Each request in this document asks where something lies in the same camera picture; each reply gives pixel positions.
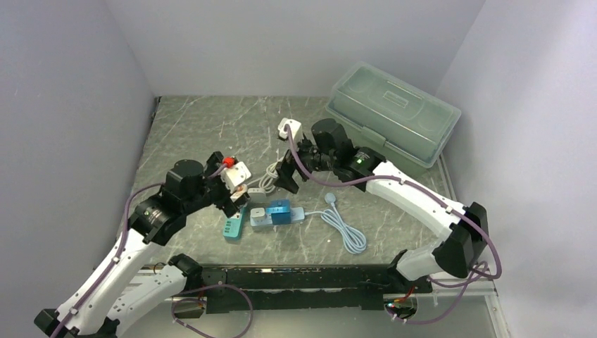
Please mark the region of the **blue cube adapter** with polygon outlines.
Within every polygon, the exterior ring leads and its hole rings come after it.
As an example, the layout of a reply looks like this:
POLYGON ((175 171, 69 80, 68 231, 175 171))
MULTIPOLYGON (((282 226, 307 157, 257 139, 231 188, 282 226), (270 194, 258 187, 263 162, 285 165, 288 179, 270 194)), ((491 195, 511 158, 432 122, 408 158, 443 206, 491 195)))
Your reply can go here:
POLYGON ((273 225, 287 225, 291 223, 292 216, 290 207, 272 207, 268 210, 273 225))

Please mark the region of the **white adapter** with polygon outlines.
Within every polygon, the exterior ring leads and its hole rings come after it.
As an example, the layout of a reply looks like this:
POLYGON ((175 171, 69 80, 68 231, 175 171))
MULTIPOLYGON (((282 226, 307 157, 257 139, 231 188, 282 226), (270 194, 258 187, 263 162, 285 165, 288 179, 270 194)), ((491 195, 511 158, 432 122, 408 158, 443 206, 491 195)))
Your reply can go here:
POLYGON ((268 193, 263 188, 248 188, 247 193, 252 203, 265 203, 268 200, 268 193))

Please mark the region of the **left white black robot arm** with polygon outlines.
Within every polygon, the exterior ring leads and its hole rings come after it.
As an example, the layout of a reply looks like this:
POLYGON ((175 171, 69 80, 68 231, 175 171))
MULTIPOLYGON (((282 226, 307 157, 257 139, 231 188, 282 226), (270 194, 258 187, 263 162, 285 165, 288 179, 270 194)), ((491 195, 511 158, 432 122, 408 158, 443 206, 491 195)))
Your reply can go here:
POLYGON ((41 310, 34 324, 47 337, 121 337, 165 298, 196 294, 202 266, 185 254, 172 257, 165 270, 133 290, 125 289, 149 259, 185 227, 187 217, 211 206, 227 217, 248 196, 242 184, 251 177, 244 162, 211 154, 206 164, 179 160, 156 194, 131 208, 126 201, 124 223, 113 248, 86 282, 58 308, 41 310))

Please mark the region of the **small white charger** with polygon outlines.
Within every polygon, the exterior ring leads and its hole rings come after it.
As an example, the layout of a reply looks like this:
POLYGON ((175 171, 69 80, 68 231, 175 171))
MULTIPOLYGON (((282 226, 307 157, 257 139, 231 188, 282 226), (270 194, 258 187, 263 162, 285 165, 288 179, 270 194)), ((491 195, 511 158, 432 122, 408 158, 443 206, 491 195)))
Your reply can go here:
POLYGON ((262 225, 267 220, 267 213, 264 208, 252 208, 250 218, 253 226, 262 225))

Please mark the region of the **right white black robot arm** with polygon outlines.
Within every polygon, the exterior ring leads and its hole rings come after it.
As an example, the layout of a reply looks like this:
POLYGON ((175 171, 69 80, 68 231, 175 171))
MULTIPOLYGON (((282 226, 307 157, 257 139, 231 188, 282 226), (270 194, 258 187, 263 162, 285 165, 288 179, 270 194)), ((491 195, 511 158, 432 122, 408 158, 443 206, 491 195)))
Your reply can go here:
POLYGON ((365 146, 354 146, 344 128, 331 118, 313 125, 314 140, 303 135, 302 125, 284 118, 279 138, 289 150, 277 164, 275 186, 292 194, 299 186, 293 179, 316 181, 316 172, 331 172, 335 182, 327 187, 356 187, 399 207, 433 232, 436 241, 415 250, 401 251, 391 262, 388 283, 405 292, 421 277, 448 273, 465 278, 489 243, 486 209, 478 203, 466 206, 437 194, 398 169, 381 154, 365 146))

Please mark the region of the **teal power strip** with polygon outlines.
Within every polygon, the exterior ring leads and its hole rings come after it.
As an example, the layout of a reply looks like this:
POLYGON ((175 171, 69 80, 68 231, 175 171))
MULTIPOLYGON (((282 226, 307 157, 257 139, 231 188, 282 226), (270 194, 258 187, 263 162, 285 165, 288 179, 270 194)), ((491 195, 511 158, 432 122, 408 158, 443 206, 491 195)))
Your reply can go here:
MULTIPOLYGON (((257 177, 257 178, 250 178, 249 180, 247 180, 245 183, 248 186, 248 188, 263 188, 266 190, 266 192, 268 193, 268 197, 273 194, 276 190, 276 187, 274 186, 274 180, 277 178, 277 174, 275 173, 275 166, 277 164, 278 161, 280 161, 282 159, 281 156, 278 156, 276 158, 276 161, 274 161, 273 163, 271 163, 270 165, 267 166, 267 168, 265 169, 265 172, 257 177)), ((249 202, 245 205, 240 207, 239 211, 237 213, 235 213, 232 217, 229 217, 226 222, 225 222, 225 226, 222 230, 222 235, 225 238, 225 240, 227 241, 237 241, 241 239, 242 236, 242 231, 243 231, 243 224, 244 224, 244 218, 246 215, 246 208, 247 206, 249 206, 251 204, 251 201, 249 200, 249 202)))

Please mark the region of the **white cube socket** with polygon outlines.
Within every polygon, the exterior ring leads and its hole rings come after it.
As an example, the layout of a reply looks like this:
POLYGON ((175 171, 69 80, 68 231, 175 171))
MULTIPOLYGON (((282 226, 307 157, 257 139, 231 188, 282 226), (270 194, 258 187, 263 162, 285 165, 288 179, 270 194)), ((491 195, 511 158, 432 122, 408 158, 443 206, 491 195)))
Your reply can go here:
POLYGON ((230 199, 237 207, 245 206, 250 200, 248 186, 246 184, 239 185, 230 196, 230 199))

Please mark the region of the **light blue power strip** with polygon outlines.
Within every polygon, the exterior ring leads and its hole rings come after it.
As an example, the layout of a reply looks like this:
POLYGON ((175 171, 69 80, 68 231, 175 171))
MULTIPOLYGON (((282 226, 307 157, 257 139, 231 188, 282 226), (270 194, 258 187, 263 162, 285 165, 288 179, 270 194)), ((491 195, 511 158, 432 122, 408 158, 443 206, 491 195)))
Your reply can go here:
MULTIPOLYGON (((358 229, 351 227, 348 223, 344 221, 341 217, 337 206, 337 198, 333 193, 326 193, 325 201, 329 205, 329 208, 323 211, 311 211, 305 212, 304 208, 302 207, 291 207, 291 223, 300 223, 302 222, 307 216, 311 215, 318 215, 325 223, 333 227, 340 235, 343 241, 343 246, 347 252, 353 255, 362 254, 367 248, 367 239, 365 235, 358 229)), ((270 213, 267 207, 259 207, 264 208, 265 212, 267 213, 267 220, 262 225, 253 226, 251 224, 250 212, 249 211, 249 222, 254 229, 263 228, 263 227, 274 227, 279 225, 273 225, 270 213)))

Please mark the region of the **white blue charger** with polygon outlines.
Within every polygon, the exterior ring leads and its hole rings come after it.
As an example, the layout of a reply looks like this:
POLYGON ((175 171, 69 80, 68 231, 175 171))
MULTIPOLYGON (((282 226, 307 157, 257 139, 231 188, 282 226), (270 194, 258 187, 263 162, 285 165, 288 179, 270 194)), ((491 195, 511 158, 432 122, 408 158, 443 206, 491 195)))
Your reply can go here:
POLYGON ((286 213, 290 210, 290 201, 288 199, 274 200, 268 206, 271 213, 286 213))

